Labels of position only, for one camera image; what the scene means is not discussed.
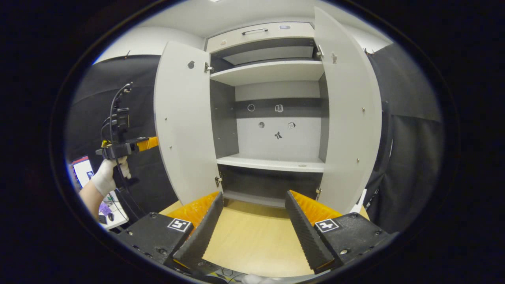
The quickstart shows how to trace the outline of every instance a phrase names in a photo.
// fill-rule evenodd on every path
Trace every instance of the desk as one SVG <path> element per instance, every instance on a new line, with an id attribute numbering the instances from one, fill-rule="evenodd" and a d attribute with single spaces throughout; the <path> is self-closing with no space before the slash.
<path id="1" fill-rule="evenodd" d="M 160 214 L 181 206 L 178 201 Z M 363 207 L 360 214 L 368 219 Z M 223 208 L 203 259 L 268 277 L 314 274 L 285 209 L 234 200 Z"/>
<path id="2" fill-rule="evenodd" d="M 109 209 L 112 211 L 112 214 L 114 214 L 114 221 L 110 221 L 109 218 L 107 216 L 105 216 L 105 218 L 107 219 L 107 224 L 102 224 L 100 222 L 98 222 L 100 225 L 102 225 L 102 227 L 106 230 L 110 230 L 112 228 L 115 228 L 119 225 L 122 225 L 126 222 L 128 222 L 129 218 L 128 218 L 128 215 L 126 215 L 125 211 L 123 210 L 123 206 L 121 206 L 121 203 L 119 203 L 118 201 L 115 201 L 115 204 L 112 203 L 112 202 L 106 202 L 107 206 L 109 207 Z"/>

